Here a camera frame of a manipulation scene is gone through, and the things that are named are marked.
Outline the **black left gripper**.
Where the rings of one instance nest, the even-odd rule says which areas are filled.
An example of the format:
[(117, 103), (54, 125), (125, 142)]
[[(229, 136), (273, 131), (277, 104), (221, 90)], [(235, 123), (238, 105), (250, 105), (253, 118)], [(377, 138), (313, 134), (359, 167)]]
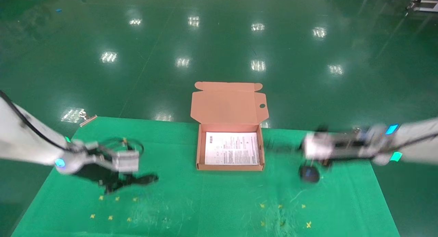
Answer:
[(132, 184), (132, 178), (119, 179), (118, 172), (114, 172), (97, 164), (84, 165), (80, 170), (74, 173), (74, 176), (102, 184), (105, 195), (114, 193)]

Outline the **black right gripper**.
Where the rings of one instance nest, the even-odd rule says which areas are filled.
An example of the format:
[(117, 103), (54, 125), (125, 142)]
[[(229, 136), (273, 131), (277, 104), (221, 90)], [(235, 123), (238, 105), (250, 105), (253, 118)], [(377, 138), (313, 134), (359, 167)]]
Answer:
[[(316, 132), (327, 132), (328, 126), (318, 126)], [(318, 160), (323, 167), (331, 167), (332, 160), (369, 160), (375, 157), (375, 147), (368, 134), (337, 135), (333, 141), (331, 159)]]

